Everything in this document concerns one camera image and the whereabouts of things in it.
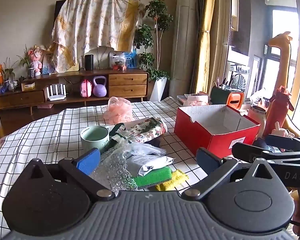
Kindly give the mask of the clear bubble wrap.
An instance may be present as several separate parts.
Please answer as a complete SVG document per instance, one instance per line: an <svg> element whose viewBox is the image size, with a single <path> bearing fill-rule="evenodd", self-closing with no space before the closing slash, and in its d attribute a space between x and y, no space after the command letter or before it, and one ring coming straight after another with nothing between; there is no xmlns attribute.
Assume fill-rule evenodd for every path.
<svg viewBox="0 0 300 240"><path fill-rule="evenodd" d="M98 167L89 176L101 185L118 194L120 191L138 190L132 175L126 170L127 158L131 155L166 155L164 149L139 142L114 146L101 155Z"/></svg>

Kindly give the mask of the yellow cloth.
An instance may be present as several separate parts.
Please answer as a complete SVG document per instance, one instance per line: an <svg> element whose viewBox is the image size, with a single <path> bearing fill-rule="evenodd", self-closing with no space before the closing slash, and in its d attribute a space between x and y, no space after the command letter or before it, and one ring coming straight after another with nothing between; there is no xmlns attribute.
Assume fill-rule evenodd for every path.
<svg viewBox="0 0 300 240"><path fill-rule="evenodd" d="M155 185L157 191L173 191L175 188L189 179L181 170L175 170L171 173L171 179L161 184Z"/></svg>

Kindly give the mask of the green sponge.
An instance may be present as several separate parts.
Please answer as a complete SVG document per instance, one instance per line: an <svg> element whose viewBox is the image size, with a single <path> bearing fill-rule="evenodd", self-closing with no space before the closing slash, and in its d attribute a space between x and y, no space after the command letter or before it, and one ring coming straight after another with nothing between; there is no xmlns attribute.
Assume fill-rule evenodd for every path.
<svg viewBox="0 0 300 240"><path fill-rule="evenodd" d="M152 170L145 176L134 177L138 189L148 188L169 181L172 178L172 172L169 167L163 167L157 170Z"/></svg>

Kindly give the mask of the white plastic packet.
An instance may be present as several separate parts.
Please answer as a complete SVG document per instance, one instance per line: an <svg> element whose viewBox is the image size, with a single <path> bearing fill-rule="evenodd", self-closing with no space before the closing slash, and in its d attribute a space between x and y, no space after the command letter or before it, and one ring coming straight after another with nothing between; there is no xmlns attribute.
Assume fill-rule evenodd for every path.
<svg viewBox="0 0 300 240"><path fill-rule="evenodd" d="M152 170L173 164L174 158L165 155L131 155L126 161L126 170L132 177L143 177Z"/></svg>

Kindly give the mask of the pink mesh bath pouf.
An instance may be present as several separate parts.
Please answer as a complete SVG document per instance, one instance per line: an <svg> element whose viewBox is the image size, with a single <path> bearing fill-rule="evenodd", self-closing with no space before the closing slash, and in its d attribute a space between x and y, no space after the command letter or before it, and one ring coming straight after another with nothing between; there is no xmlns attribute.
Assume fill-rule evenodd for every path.
<svg viewBox="0 0 300 240"><path fill-rule="evenodd" d="M129 100L112 96L103 108L103 118L110 124L119 124L133 120L132 104Z"/></svg>

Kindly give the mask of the christmas print cloth bag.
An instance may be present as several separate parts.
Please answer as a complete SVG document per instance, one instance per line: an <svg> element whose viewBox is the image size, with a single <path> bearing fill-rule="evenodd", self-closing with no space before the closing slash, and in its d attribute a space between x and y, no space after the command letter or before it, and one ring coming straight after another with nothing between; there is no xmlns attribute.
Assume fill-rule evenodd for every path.
<svg viewBox="0 0 300 240"><path fill-rule="evenodd" d="M116 124L109 133L108 149L124 143L146 143L168 131L167 125L160 119L149 117L133 122Z"/></svg>

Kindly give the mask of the mint green mug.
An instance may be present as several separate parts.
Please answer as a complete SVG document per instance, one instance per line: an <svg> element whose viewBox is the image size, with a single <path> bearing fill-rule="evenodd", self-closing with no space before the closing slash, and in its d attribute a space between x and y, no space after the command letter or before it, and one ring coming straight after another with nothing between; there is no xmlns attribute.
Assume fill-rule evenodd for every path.
<svg viewBox="0 0 300 240"><path fill-rule="evenodd" d="M102 154L109 144L109 130L103 126L86 127L81 131L80 138L85 152L97 148Z"/></svg>

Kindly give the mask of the pink steel tumbler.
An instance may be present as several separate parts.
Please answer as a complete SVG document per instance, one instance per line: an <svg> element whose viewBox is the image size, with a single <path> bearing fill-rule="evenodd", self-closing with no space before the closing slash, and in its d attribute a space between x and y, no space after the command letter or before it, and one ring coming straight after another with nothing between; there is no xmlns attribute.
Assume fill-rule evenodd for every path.
<svg viewBox="0 0 300 240"><path fill-rule="evenodd" d="M260 124L257 138L261 138L266 125L266 110L260 106L252 105L249 108L248 116Z"/></svg>

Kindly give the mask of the red cardboard box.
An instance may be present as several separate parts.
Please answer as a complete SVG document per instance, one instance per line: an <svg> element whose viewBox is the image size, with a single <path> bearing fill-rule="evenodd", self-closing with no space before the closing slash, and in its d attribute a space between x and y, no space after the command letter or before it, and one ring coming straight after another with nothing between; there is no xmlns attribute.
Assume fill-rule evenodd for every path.
<svg viewBox="0 0 300 240"><path fill-rule="evenodd" d="M194 154L203 147L222 158L231 155L235 143L251 145L260 124L228 105L179 107L174 133Z"/></svg>

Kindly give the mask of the white plant pot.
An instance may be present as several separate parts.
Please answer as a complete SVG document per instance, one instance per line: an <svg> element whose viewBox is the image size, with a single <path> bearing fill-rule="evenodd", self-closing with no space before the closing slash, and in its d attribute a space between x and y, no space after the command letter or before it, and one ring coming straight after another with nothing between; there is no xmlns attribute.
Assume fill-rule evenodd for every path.
<svg viewBox="0 0 300 240"><path fill-rule="evenodd" d="M160 101L165 90L167 78L162 77L159 80L152 80L149 82L148 87L148 100Z"/></svg>

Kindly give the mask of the black cylinder speaker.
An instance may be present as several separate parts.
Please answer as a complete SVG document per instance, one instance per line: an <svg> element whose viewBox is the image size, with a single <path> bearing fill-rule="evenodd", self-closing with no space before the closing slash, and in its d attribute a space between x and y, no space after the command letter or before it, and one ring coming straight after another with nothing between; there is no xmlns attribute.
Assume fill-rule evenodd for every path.
<svg viewBox="0 0 300 240"><path fill-rule="evenodd" d="M93 54L87 54L84 56L84 69L85 71L92 71L94 69Z"/></svg>

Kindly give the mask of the bag of red snacks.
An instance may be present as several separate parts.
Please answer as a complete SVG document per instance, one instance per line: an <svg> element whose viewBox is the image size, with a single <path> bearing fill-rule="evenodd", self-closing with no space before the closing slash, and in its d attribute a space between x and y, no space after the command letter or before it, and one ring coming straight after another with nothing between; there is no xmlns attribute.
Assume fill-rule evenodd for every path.
<svg viewBox="0 0 300 240"><path fill-rule="evenodd" d="M126 62L124 52L112 51L109 53L109 64L112 70L125 71L127 69Z"/></svg>

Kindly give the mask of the potted green tree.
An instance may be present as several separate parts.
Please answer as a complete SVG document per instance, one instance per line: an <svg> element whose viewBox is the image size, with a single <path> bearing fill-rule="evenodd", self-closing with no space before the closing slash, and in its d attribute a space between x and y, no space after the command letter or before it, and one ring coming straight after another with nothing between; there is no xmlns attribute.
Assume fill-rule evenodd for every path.
<svg viewBox="0 0 300 240"><path fill-rule="evenodd" d="M160 69L161 42L173 22L173 16L168 13L164 0L150 0L145 6L145 13L151 23L137 26L133 41L137 50L143 49L138 54L138 65L149 74L150 80L169 79L169 73Z"/></svg>

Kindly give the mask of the floral sheet covered tv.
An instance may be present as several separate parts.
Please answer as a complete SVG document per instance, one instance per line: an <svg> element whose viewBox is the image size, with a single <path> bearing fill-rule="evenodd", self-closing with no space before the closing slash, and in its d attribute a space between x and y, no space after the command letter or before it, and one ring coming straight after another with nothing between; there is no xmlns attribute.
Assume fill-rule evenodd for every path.
<svg viewBox="0 0 300 240"><path fill-rule="evenodd" d="M98 47L130 51L144 8L139 0L66 0L51 34L55 71L77 67L81 56Z"/></svg>

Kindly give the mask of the yellow curtain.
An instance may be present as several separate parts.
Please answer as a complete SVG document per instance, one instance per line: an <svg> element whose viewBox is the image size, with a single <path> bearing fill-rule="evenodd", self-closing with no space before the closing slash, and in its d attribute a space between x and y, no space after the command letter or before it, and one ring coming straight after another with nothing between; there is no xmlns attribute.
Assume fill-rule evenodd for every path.
<svg viewBox="0 0 300 240"><path fill-rule="evenodd" d="M196 0L196 13L197 43L190 91L209 93L225 73L231 0Z"/></svg>

